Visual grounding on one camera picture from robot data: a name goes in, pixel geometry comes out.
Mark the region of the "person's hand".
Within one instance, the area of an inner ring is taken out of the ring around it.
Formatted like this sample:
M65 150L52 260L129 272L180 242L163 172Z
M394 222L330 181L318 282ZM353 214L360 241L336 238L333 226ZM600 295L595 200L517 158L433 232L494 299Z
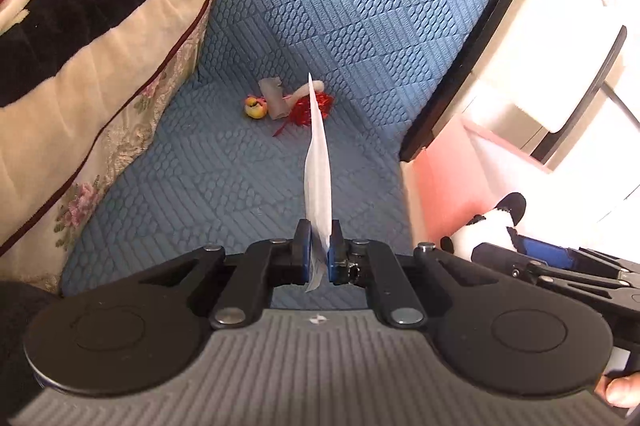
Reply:
M633 409L640 403L640 373L620 377L602 376L596 394L610 406Z

